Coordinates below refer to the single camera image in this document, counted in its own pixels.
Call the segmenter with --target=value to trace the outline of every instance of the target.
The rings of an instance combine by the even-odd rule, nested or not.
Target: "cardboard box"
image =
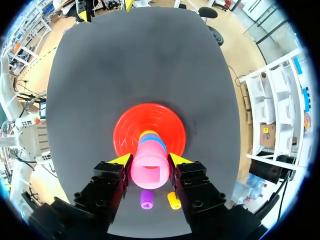
[[[253,122],[253,119],[252,119],[252,111],[248,111],[247,114],[246,114],[246,122],[248,124],[252,124]]]
[[[297,137],[296,136],[294,136],[293,138],[292,138],[292,146],[297,146]]]
[[[250,98],[249,98],[248,96],[245,96],[245,97],[243,98],[243,100],[244,100],[245,109],[246,109],[246,110],[251,109]]]
[[[260,145],[274,148],[276,143],[276,124],[260,125]]]
[[[240,84],[240,89],[241,89],[242,97],[249,96],[248,88],[247,88],[247,85],[245,83]]]

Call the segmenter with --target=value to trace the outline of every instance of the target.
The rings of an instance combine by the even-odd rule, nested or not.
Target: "red plate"
[[[118,120],[113,131],[113,147],[118,157],[136,154],[140,134],[152,130],[159,134],[167,153],[181,156],[186,145],[186,131],[180,118],[166,106],[143,103],[131,107]]]

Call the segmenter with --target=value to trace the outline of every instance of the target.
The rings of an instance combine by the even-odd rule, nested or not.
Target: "yellow toy piece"
[[[116,159],[113,159],[111,161],[108,161],[108,164],[122,164],[123,166],[126,166],[127,162],[129,161],[129,158],[131,156],[131,153],[128,153],[126,155],[123,155],[121,157],[118,157]]]
[[[173,210],[178,210],[178,209],[181,208],[181,202],[180,202],[179,199],[177,199],[176,194],[175,194],[174,191],[170,192],[170,193],[167,195],[167,198],[168,198],[170,207],[171,207]]]
[[[140,138],[142,138],[146,134],[155,134],[155,135],[159,136],[159,134],[157,132],[152,131],[152,130],[148,130],[148,131],[144,131],[143,133],[140,134],[139,140],[140,140]]]
[[[134,4],[134,0],[124,0],[124,7],[127,13],[130,11],[132,4]]]
[[[169,155],[172,158],[172,161],[174,163],[174,166],[177,167],[178,164],[186,163],[186,164],[192,164],[193,161],[187,160],[181,156],[175,155],[174,153],[170,152]]]
[[[78,16],[82,18],[86,23],[90,24],[90,21],[88,21],[88,18],[87,18],[87,11],[79,12]]]

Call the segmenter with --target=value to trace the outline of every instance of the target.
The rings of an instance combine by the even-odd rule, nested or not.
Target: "desk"
[[[72,27],[56,50],[47,94],[53,164],[71,203],[93,168],[116,158],[118,118],[149,102],[180,116],[187,132],[183,157],[201,161],[211,182],[231,199],[240,159],[235,90],[220,47],[193,11],[133,8]],[[182,209],[169,206],[169,183],[154,190],[151,210],[140,207],[141,190],[131,182],[110,234],[161,238],[191,232]]]

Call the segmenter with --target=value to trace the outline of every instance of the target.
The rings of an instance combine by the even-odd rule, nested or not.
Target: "chair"
[[[205,23],[207,23],[207,18],[215,19],[218,17],[218,13],[214,9],[206,6],[200,7],[198,13],[200,17],[205,18]],[[207,27],[211,31],[218,45],[221,46],[222,44],[224,44],[224,38],[222,37],[222,35],[215,28],[208,25]]]

